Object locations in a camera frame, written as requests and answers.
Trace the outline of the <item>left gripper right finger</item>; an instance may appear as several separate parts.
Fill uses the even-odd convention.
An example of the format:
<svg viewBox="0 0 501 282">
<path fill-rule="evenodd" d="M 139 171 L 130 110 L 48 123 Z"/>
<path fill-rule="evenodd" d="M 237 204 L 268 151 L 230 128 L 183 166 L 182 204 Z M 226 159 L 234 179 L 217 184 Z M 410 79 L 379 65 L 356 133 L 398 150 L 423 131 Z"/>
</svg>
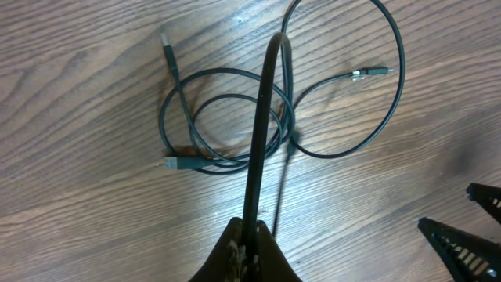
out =
<svg viewBox="0 0 501 282">
<path fill-rule="evenodd" d="M 257 266 L 254 271 L 259 282 L 301 282 L 276 243 L 264 221 L 256 227 Z"/>
</svg>

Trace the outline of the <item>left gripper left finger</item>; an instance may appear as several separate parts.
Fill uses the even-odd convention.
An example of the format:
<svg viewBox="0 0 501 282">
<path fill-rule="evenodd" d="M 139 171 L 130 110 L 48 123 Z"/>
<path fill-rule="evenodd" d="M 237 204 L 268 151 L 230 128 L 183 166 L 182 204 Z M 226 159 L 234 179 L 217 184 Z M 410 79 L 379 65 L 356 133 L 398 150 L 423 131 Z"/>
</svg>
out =
<svg viewBox="0 0 501 282">
<path fill-rule="evenodd" d="M 237 217 L 229 220 L 207 260 L 189 282 L 240 281 L 243 260 L 240 245 L 242 222 Z"/>
</svg>

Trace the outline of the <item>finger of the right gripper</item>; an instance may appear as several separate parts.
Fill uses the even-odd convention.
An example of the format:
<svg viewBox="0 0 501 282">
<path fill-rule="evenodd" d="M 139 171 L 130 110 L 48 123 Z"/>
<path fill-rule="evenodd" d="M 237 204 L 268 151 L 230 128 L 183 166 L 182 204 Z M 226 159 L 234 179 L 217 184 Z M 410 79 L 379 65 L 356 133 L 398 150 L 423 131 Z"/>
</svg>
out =
<svg viewBox="0 0 501 282">
<path fill-rule="evenodd" d="M 421 218 L 418 228 L 454 281 L 500 282 L 500 244 L 429 218 Z"/>
<path fill-rule="evenodd" d="M 467 187 L 467 196 L 500 223 L 500 188 L 478 183 Z"/>
</svg>

